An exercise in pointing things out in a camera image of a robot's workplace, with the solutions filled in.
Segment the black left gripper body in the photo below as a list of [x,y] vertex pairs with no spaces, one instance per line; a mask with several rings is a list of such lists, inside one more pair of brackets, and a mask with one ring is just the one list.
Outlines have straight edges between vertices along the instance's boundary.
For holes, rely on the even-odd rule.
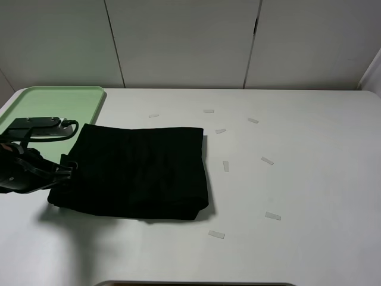
[[50,189],[58,165],[44,159],[34,148],[1,144],[1,193],[28,194]]

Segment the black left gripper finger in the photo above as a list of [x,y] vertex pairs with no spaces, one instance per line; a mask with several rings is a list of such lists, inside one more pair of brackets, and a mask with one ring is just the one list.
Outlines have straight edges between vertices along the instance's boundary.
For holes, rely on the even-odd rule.
[[53,174],[51,176],[51,186],[50,188],[56,188],[59,186],[63,186],[71,181],[73,175],[72,174]]
[[78,164],[73,161],[68,155],[61,154],[58,170],[60,172],[73,173],[77,170]]

